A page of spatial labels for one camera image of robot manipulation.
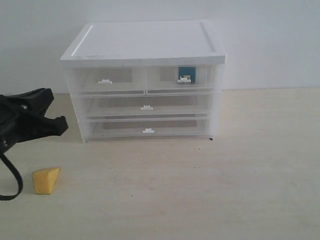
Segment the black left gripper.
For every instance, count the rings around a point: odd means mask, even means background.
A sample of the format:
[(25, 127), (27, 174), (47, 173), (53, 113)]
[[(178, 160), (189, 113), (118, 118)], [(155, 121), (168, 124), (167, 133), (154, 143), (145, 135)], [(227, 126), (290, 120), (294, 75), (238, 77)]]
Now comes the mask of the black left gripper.
[(50, 88), (38, 88), (17, 95), (1, 95), (0, 151), (5, 153), (17, 143), (61, 136), (69, 127), (66, 117), (45, 117), (53, 100)]

